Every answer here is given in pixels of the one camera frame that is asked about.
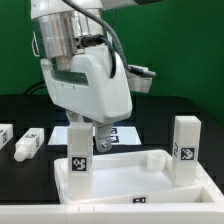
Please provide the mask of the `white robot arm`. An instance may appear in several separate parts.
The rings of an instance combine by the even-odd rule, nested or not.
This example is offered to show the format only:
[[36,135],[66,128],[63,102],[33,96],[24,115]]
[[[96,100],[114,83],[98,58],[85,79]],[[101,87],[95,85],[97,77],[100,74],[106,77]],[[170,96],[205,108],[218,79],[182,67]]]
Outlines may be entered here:
[[115,122],[130,117],[132,91],[147,92],[156,73],[130,65],[119,38],[101,17],[107,9],[161,0],[31,0],[31,19],[45,83],[71,122],[86,117],[95,147],[111,149]]

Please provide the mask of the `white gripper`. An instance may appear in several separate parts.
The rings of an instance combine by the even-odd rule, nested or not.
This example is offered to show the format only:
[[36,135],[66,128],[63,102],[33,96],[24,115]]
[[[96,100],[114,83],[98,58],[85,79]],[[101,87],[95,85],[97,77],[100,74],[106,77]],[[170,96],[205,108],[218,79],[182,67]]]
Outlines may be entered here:
[[87,54],[74,56],[68,75],[85,74],[87,84],[82,85],[58,80],[52,63],[48,59],[41,60],[50,98],[54,104],[67,109],[69,122],[82,123],[83,116],[97,121],[94,123],[95,146],[100,153],[112,148],[112,124],[109,123],[128,118],[132,111],[128,82],[119,56],[116,56],[116,63],[116,75],[111,78],[108,59]]

